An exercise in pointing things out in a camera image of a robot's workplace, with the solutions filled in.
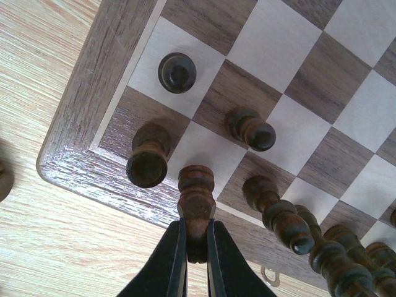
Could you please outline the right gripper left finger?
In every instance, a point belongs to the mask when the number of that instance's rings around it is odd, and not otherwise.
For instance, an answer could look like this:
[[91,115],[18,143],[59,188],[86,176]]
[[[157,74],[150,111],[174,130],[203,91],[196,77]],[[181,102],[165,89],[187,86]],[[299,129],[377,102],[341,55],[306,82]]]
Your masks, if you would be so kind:
[[140,272],[119,296],[186,296],[187,252],[185,219],[170,223]]

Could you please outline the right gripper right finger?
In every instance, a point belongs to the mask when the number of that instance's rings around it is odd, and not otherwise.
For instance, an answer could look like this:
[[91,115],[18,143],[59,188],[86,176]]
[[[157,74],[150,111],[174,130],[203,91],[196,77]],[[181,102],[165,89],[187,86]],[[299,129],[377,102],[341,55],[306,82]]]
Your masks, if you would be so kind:
[[209,296],[275,296],[250,268],[221,221],[209,220],[207,229]]

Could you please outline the dark knight chess piece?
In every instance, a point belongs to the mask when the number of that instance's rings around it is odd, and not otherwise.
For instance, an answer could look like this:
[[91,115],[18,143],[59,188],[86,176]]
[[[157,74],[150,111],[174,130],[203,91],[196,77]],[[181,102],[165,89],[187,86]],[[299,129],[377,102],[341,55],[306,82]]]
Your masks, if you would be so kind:
[[179,172],[178,212],[186,224],[187,260],[193,264],[207,262],[207,229],[216,202],[212,170],[204,165],[189,165]]

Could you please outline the dark bishop chess piece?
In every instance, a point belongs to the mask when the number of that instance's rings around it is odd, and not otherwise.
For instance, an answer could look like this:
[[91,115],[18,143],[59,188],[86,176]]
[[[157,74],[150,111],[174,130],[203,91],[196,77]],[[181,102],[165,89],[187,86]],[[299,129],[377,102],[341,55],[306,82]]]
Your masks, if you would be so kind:
[[369,258],[378,266],[396,273],[396,253],[383,242],[375,242],[366,247]]

